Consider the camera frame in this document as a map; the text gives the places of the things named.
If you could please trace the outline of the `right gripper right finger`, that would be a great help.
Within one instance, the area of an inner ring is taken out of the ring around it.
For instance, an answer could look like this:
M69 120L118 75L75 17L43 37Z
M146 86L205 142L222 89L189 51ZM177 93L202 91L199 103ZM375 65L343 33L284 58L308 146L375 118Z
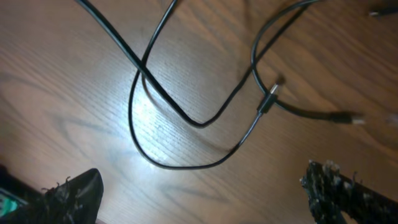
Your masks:
M343 212L356 223L397 223L396 201L341 175L332 161L310 160L300 183L315 223L346 223Z

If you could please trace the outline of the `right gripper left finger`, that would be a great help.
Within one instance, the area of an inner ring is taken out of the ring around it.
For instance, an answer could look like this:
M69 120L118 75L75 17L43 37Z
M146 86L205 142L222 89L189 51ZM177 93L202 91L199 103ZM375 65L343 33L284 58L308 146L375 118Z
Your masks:
M36 190L1 168L1 223L101 223L104 184L92 168L54 187Z

